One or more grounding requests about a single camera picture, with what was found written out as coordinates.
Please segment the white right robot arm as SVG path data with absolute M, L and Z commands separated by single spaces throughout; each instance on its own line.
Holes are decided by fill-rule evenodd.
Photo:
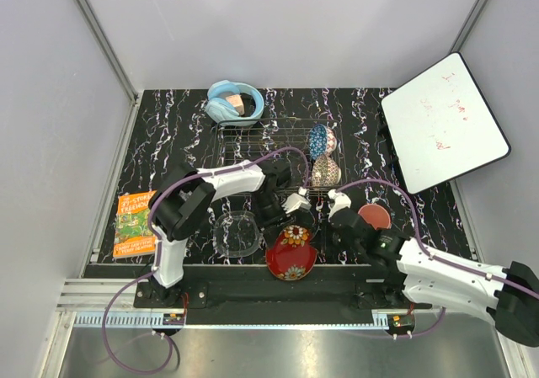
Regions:
M 413 237 L 374 229 L 350 208 L 331 210 L 328 220 L 342 243 L 385 271 L 382 297 L 389 306 L 408 301 L 441 306 L 484 320 L 514 342 L 537 347 L 538 278 L 529 267 L 513 262 L 504 268 L 423 249 Z

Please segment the blue and red patterned bowl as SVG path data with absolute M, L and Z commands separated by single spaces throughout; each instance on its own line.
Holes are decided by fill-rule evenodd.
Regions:
M 308 138 L 308 148 L 312 160 L 322 155 L 331 155 L 337 147 L 334 132 L 326 125 L 316 124 L 311 128 Z

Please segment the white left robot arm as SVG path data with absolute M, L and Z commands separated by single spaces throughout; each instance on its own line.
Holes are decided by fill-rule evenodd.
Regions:
M 288 162 L 268 158 L 213 169 L 184 164 L 173 171 L 148 204 L 148 226 L 157 237 L 152 297 L 165 307 L 180 301 L 187 242 L 214 201 L 250 193 L 255 225 L 265 232 L 289 219 L 276 191 L 291 179 Z

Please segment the clear glass plate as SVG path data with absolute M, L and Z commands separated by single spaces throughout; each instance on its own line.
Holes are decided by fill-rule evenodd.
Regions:
M 244 258 L 259 250 L 262 234 L 252 212 L 235 210 L 223 214 L 216 220 L 213 242 L 220 255 L 228 258 Z

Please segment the brown patterned bowl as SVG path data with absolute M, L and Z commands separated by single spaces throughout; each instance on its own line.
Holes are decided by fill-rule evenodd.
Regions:
M 321 155 L 312 167 L 312 186 L 331 187 L 337 185 L 341 179 L 341 169 L 328 155 Z

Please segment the red floral plate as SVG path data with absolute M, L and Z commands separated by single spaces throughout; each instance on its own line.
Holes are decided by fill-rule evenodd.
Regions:
M 285 227 L 271 249 L 265 253 L 266 265 L 272 275 L 282 281 L 305 278 L 317 260 L 317 250 L 311 245 L 312 233 L 304 226 Z

